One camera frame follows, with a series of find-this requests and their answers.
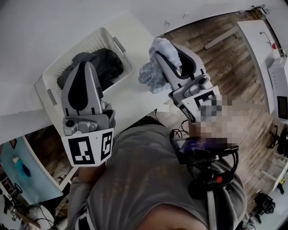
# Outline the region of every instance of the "black cloth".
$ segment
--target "black cloth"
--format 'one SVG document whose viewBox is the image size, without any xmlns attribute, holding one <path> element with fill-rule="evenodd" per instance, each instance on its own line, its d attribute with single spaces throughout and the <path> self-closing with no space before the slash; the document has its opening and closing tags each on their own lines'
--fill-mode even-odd
<svg viewBox="0 0 288 230">
<path fill-rule="evenodd" d="M 73 63 L 58 77 L 57 84 L 61 89 L 63 89 L 69 74 L 82 61 L 91 62 L 95 67 L 103 91 L 113 85 L 111 80 L 123 72 L 121 60 L 109 49 L 103 48 L 93 53 L 82 52 L 72 59 Z"/>
</svg>

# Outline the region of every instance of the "laundry basket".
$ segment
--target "laundry basket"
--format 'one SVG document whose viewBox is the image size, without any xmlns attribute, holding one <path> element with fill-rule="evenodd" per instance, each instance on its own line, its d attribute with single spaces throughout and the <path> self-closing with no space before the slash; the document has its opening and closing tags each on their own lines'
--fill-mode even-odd
<svg viewBox="0 0 288 230">
<path fill-rule="evenodd" d="M 42 79 L 45 85 L 45 89 L 47 90 L 49 99 L 53 103 L 53 109 L 56 110 L 51 111 L 52 108 L 51 106 L 49 107 L 49 112 L 53 113 L 53 116 L 55 116 L 56 112 L 60 117 L 59 119 L 63 119 L 64 117 L 61 103 L 62 90 L 57 85 L 57 78 L 69 65 L 72 64 L 72 59 L 78 53 L 92 53 L 95 50 L 102 48 L 110 49 L 114 53 L 116 53 L 116 55 L 122 61 L 124 69 L 121 75 L 119 75 L 116 79 L 113 79 L 114 84 L 103 91 L 104 95 L 106 95 L 110 90 L 112 90 L 118 82 L 124 80 L 125 78 L 134 73 L 135 67 L 119 40 L 116 37 L 113 38 L 105 28 L 99 28 L 98 30 L 94 31 L 86 38 L 84 38 L 82 41 L 80 41 L 78 44 L 76 44 L 74 47 L 72 47 L 70 50 L 68 50 L 66 53 L 58 57 L 43 73 Z"/>
</svg>

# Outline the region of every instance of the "crumpled fabric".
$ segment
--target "crumpled fabric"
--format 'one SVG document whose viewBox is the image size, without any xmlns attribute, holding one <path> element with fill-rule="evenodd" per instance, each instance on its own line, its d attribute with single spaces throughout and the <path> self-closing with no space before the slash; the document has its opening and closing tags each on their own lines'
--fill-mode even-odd
<svg viewBox="0 0 288 230">
<path fill-rule="evenodd" d="M 150 62 L 140 68 L 138 81 L 150 87 L 151 93 L 160 93 L 166 89 L 171 89 L 170 83 L 164 78 L 160 67 L 156 61 L 155 53 L 163 54 L 178 70 L 182 65 L 178 52 L 167 39 L 155 38 L 150 49 Z"/>
</svg>

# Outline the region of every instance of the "person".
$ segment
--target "person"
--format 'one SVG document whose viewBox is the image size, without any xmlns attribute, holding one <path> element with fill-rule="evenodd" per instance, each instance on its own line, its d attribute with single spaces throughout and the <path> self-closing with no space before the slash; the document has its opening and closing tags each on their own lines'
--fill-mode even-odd
<svg viewBox="0 0 288 230">
<path fill-rule="evenodd" d="M 196 131 L 189 124 L 190 135 Z M 209 229 L 207 200 L 190 197 L 193 178 L 179 164 L 169 133 L 145 117 L 115 137 L 106 165 L 80 168 L 70 188 L 67 229 Z M 217 161 L 213 167 L 221 171 L 230 166 Z M 224 214 L 216 215 L 222 229 L 235 229 L 246 212 L 243 184 L 236 174 L 231 185 L 230 191 L 223 189 L 225 202 L 216 205 Z"/>
</svg>

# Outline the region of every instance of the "white table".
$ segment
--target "white table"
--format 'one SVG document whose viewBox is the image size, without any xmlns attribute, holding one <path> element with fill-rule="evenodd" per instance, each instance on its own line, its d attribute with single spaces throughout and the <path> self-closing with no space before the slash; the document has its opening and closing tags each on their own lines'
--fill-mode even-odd
<svg viewBox="0 0 288 230">
<path fill-rule="evenodd" d="M 275 58 L 280 57 L 280 54 L 278 50 L 273 50 L 271 45 L 267 43 L 268 39 L 272 43 L 275 41 L 264 21 L 254 20 L 237 22 L 237 26 L 205 45 L 205 49 L 209 49 L 236 32 L 241 35 L 247 46 L 256 72 L 260 77 L 261 87 L 265 96 L 265 105 L 249 105 L 246 103 L 246 106 L 253 109 L 266 110 L 269 112 L 269 114 L 271 114 L 275 108 L 275 105 L 268 68 L 272 65 Z"/>
<path fill-rule="evenodd" d="M 114 135 L 117 135 L 168 101 L 170 91 L 152 94 L 148 86 L 138 82 L 140 68 L 149 62 L 149 48 L 154 37 L 132 14 L 126 13 L 102 26 L 113 37 L 119 39 L 135 65 L 134 75 L 114 85 L 113 90 L 104 93 L 103 101 L 111 103 L 116 112 Z M 63 117 L 56 113 L 42 78 L 36 83 L 36 89 L 53 125 L 60 136 L 64 136 Z"/>
<path fill-rule="evenodd" d="M 288 158 L 286 158 L 284 156 L 281 156 L 278 153 L 273 153 L 273 154 L 278 157 L 278 159 L 277 159 L 278 164 L 276 164 L 275 162 L 272 161 L 272 166 L 276 166 L 276 167 L 281 168 L 281 173 L 277 177 L 274 177 L 274 176 L 270 175 L 268 172 L 265 172 L 264 170 L 261 170 L 261 172 L 264 175 L 266 175 L 267 177 L 269 177 L 271 180 L 274 181 L 274 185 L 273 185 L 272 191 L 274 191 L 276 189 L 277 185 L 283 179 L 286 171 L 288 170 Z"/>
</svg>

